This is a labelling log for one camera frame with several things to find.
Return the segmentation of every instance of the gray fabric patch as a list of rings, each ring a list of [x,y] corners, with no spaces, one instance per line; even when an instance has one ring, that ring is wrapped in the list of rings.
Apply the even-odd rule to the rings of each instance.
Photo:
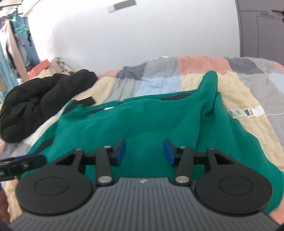
[[[116,78],[141,80],[145,67],[146,63],[134,67],[124,67],[120,72],[117,73]]]
[[[284,95],[269,79],[268,74],[244,75],[238,74],[239,79],[250,89],[259,101],[266,114],[280,114],[284,109]],[[282,147],[284,147],[284,114],[267,116]]]
[[[21,143],[19,143],[18,147],[13,152],[11,157],[26,155],[28,153],[28,151],[30,150],[30,148],[31,148],[31,146],[29,144],[21,142]]]
[[[147,61],[143,78],[169,78],[180,75],[177,57]]]
[[[129,78],[115,79],[112,89],[104,103],[114,100],[123,101],[124,99],[134,97],[139,86],[141,85],[141,82],[141,80]]]
[[[0,159],[10,158],[18,145],[19,143],[6,143],[3,151],[1,152]]]
[[[263,59],[263,58],[251,58],[251,57],[247,57],[248,59],[250,59],[251,61],[253,61],[255,63],[255,65],[261,69],[263,72],[266,72],[268,74],[272,73],[272,72],[277,72],[277,73],[282,73],[281,70],[279,70],[275,64],[267,59]]]
[[[258,69],[255,63],[248,58],[226,58],[232,71],[238,74],[260,74],[262,70]]]

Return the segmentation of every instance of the orange box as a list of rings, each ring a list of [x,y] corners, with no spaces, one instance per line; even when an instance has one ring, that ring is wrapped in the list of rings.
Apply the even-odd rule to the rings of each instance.
[[[47,59],[36,65],[29,73],[30,79],[36,77],[42,70],[49,68],[49,66],[50,62]]]

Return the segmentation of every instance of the black strip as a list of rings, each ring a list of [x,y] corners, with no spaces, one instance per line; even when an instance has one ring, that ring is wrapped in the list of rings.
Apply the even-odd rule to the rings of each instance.
[[[120,9],[123,9],[123,8],[126,8],[126,7],[135,6],[135,5],[136,5],[135,0],[128,0],[128,1],[124,1],[124,2],[114,4],[113,6],[114,6],[114,9],[117,11],[117,10],[120,10]]]
[[[239,0],[236,0],[236,6],[237,6],[237,13],[238,13],[238,18],[239,18],[240,57],[242,57],[243,56],[243,27],[242,27],[242,18],[241,18],[241,11],[240,11]]]
[[[284,231],[284,223],[275,231]]]
[[[83,104],[84,107],[89,107],[89,106],[92,106],[95,103],[96,103],[96,101],[94,101],[94,99],[92,97],[88,97],[88,98],[83,99],[83,100],[73,100],[72,103],[69,104],[65,108],[64,112],[62,113],[62,115],[67,114],[68,112],[70,112],[73,108],[75,108],[79,104]]]
[[[191,96],[190,93],[182,93],[179,95],[175,96],[168,96],[168,97],[162,97],[161,100],[181,100],[184,99],[185,97]]]
[[[12,7],[12,6],[19,6],[21,5],[21,3],[17,3],[17,4],[9,4],[9,5],[5,5],[5,6],[0,6],[0,9],[2,10],[5,7]]]
[[[103,110],[104,110],[104,108],[94,109],[94,110],[90,110],[90,111],[88,111],[88,113],[89,113],[89,114],[95,114],[95,113],[97,113],[97,112],[101,112],[101,111],[103,111]]]
[[[259,31],[258,31],[258,19],[256,16],[256,26],[257,26],[257,57],[259,56]]]
[[[259,11],[259,10],[256,10],[256,11],[253,11],[253,10],[241,10],[240,12],[267,12],[268,11]]]
[[[8,50],[8,46],[6,46],[6,52],[7,52],[7,55],[8,55],[8,57],[9,57],[9,59],[10,59],[12,68],[13,68],[14,70],[17,70],[17,68],[16,68],[16,66],[15,66],[15,63],[14,63],[14,60],[13,60],[13,57],[12,57],[12,55],[10,54],[10,52],[9,52],[9,50]]]
[[[8,226],[6,226],[2,221],[0,221],[0,231],[13,231]]]
[[[44,149],[48,148],[50,145],[53,144],[54,136],[50,137],[46,141],[43,141],[41,145],[33,152],[36,155],[38,155],[40,152],[42,152]]]
[[[27,31],[27,40],[30,43],[30,47],[32,46],[32,35],[30,31]]]
[[[270,18],[270,19],[274,19],[273,15],[257,15],[258,18]]]

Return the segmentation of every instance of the black puffer jacket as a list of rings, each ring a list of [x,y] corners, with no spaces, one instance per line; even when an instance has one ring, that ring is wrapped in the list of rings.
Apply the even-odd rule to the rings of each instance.
[[[1,138],[9,143],[22,141],[72,97],[92,87],[96,81],[94,72],[80,70],[71,76],[54,74],[14,87],[0,111]]]

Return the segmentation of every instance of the green cloth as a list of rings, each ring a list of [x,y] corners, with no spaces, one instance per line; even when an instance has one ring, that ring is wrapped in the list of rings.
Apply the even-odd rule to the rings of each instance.
[[[130,98],[93,106],[76,106],[62,115],[40,137],[30,150],[32,153],[51,136],[54,143],[40,154],[48,162],[83,148],[95,151],[104,145],[115,145],[126,139],[126,154],[121,166],[112,167],[116,180],[119,177],[169,177],[175,174],[163,153],[163,140],[169,138],[176,146],[185,145],[198,152],[215,147],[246,166],[264,175],[273,186],[273,197],[266,212],[275,209],[283,196],[282,172],[269,162],[259,141],[246,132],[237,119],[233,119],[222,104],[217,92],[216,72],[208,72],[191,96],[180,100],[163,101],[164,96],[180,93]],[[94,114],[88,111],[114,107]],[[197,179],[204,169],[194,167]],[[88,166],[86,176],[95,178],[94,166]]]

